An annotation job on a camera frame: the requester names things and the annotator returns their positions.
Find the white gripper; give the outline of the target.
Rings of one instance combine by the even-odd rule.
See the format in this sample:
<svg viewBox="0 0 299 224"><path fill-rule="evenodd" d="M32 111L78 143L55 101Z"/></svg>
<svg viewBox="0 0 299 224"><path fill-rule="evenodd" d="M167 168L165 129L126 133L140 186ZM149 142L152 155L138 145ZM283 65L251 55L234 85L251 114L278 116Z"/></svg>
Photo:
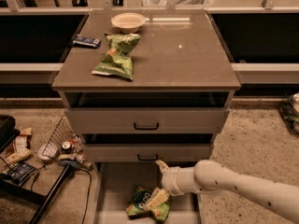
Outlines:
<svg viewBox="0 0 299 224"><path fill-rule="evenodd" d="M145 210L153 210L157 206L165 203L171 196L180 196L185 193L198 193L200 185L194 178L194 168L170 167L161 160L155 162L162 176L163 189L156 188L150 198L145 202Z"/></svg>

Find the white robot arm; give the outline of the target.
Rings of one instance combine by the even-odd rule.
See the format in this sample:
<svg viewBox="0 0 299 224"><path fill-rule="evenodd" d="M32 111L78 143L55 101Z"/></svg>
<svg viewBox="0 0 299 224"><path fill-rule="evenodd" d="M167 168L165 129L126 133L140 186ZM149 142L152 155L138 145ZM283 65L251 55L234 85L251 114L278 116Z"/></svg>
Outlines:
<svg viewBox="0 0 299 224"><path fill-rule="evenodd" d="M271 212L299 223L299 188L251 175L236 173L210 160L197 162L193 167L169 167L155 162L162 173L162 188L156 188L144 208L153 210L170 196L186 193L212 194L219 190L236 193Z"/></svg>

